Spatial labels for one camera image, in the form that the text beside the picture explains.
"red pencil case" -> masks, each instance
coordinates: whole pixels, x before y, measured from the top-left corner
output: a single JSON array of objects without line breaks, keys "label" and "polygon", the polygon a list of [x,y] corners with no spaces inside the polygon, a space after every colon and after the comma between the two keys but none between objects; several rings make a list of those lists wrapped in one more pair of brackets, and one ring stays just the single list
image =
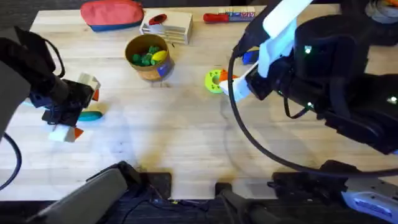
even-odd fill
[{"label": "red pencil case", "polygon": [[80,14],[95,32],[139,26],[144,18],[141,3],[130,0],[87,2]]}]

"green led light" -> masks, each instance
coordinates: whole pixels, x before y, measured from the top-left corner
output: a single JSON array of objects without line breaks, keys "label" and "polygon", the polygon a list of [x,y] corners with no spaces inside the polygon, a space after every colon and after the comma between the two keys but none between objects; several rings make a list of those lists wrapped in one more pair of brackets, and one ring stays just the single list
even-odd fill
[{"label": "green led light", "polygon": [[311,53],[312,47],[311,46],[304,46],[304,51],[306,54]]},{"label": "green led light", "polygon": [[393,105],[396,105],[398,103],[398,98],[395,96],[392,96],[387,99],[387,102],[392,103]]},{"label": "green led light", "polygon": [[311,102],[308,102],[308,103],[307,103],[307,106],[313,108],[313,104],[312,104]]}]

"bowl of toys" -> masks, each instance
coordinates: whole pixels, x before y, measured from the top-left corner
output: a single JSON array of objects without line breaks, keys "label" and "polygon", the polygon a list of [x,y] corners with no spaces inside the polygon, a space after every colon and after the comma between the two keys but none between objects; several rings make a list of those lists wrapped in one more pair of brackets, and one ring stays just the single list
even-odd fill
[{"label": "bowl of toys", "polygon": [[125,56],[131,67],[146,80],[161,80],[173,67],[166,41],[154,34],[132,39],[126,47]]}]

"wooden tabletop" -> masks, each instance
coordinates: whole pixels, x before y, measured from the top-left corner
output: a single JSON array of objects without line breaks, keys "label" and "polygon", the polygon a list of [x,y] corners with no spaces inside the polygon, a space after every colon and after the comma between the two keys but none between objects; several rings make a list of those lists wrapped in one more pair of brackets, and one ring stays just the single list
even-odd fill
[{"label": "wooden tabletop", "polygon": [[[256,12],[263,7],[256,7]],[[245,197],[273,197],[266,182],[275,171],[289,170],[255,149],[238,128],[226,95],[204,87],[205,74],[227,69],[231,49],[246,23],[204,24],[202,15],[217,7],[169,8],[193,13],[189,45],[170,46],[175,68],[168,79],[142,80],[124,59],[124,48],[138,27],[94,33],[78,10],[40,11],[31,31],[54,43],[63,58],[66,79],[81,72],[101,82],[99,105],[106,114],[100,120],[78,123],[85,132],[75,143],[47,139],[49,127],[42,110],[21,105],[7,132],[23,156],[20,174],[0,200],[60,199],[91,175],[125,160],[141,171],[172,173],[173,198],[212,198],[218,180],[230,181]],[[308,7],[298,22],[336,14],[337,5]],[[388,60],[397,47],[373,47],[367,72],[397,73]],[[236,62],[234,73],[248,67]],[[398,157],[384,156],[326,128],[313,113],[298,120],[284,114],[282,98],[272,94],[264,101],[250,96],[239,102],[249,130],[266,148],[293,162],[319,167],[327,159],[351,163],[361,170],[398,166]],[[292,110],[300,107],[292,103]],[[15,155],[6,141],[0,144],[0,182],[15,166]],[[398,184],[398,178],[386,179]]]}]

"red screwdriver handle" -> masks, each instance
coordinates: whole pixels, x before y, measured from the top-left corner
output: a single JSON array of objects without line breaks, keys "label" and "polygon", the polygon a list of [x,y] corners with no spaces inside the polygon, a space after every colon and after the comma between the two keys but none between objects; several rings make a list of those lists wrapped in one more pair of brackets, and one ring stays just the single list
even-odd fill
[{"label": "red screwdriver handle", "polygon": [[206,23],[229,22],[229,16],[227,14],[205,13],[203,15],[203,20]]}]

